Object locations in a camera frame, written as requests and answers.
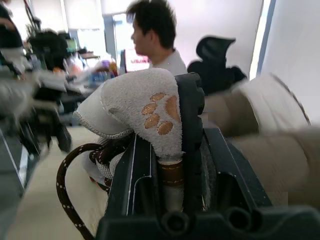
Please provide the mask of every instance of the paw print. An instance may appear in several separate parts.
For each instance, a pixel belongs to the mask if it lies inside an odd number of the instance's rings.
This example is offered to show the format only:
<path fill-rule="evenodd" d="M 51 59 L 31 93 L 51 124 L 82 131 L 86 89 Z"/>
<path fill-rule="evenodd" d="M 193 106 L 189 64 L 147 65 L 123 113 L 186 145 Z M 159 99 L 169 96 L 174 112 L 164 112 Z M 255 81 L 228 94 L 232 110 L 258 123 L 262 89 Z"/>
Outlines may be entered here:
<path fill-rule="evenodd" d="M 160 100 L 167 97 L 164 103 Z M 159 104 L 164 104 L 165 113 L 177 123 L 181 123 L 177 109 L 177 96 L 169 96 L 163 92 L 156 93 L 150 98 L 151 103 L 144 106 L 142 115 L 150 115 L 144 122 L 146 129 L 157 128 L 159 135 L 167 135 L 172 130 L 174 124 L 172 121 L 162 121 L 159 114 L 155 113 Z"/>

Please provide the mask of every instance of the desk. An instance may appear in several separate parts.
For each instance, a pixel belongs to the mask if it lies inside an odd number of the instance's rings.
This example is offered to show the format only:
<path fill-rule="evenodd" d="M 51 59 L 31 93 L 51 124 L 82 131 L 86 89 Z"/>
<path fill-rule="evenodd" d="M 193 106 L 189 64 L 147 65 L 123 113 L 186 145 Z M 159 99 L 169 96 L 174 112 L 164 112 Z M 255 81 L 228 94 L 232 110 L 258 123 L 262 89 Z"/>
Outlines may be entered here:
<path fill-rule="evenodd" d="M 100 56 L 95 55 L 93 52 L 87 52 L 87 53 L 83 53 L 80 54 L 80 57 L 83 58 L 83 60 L 85 60 L 85 62 L 87 62 L 87 60 L 89 59 L 100 59 Z"/>

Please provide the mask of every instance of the blurred person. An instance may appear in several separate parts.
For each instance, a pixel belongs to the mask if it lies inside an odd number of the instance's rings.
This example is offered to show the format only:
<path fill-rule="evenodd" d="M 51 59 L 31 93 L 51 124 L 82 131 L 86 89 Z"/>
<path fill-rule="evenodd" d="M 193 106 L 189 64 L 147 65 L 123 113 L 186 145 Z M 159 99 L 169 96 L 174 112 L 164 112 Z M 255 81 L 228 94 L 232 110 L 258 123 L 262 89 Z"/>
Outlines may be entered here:
<path fill-rule="evenodd" d="M 23 41 L 11 19 L 12 12 L 6 7 L 10 2 L 11 0 L 0 0 L 0 52 L 8 62 L 25 66 L 27 63 Z"/>
<path fill-rule="evenodd" d="M 133 20 L 135 51 L 151 60 L 150 68 L 166 69 L 174 76 L 188 73 L 174 47 L 176 16 L 166 0 L 133 2 L 126 14 Z"/>

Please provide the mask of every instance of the computer monitor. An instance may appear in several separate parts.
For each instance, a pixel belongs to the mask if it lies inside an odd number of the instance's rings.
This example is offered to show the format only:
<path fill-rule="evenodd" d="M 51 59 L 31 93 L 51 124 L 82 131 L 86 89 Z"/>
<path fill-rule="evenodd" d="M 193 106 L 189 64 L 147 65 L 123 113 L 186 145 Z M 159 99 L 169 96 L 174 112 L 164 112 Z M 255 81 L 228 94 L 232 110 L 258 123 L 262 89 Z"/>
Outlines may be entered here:
<path fill-rule="evenodd" d="M 125 67 L 125 72 L 130 73 L 134 71 L 148 69 L 150 60 L 147 56 L 138 55 L 135 49 L 125 49 L 121 53 L 121 64 Z"/>

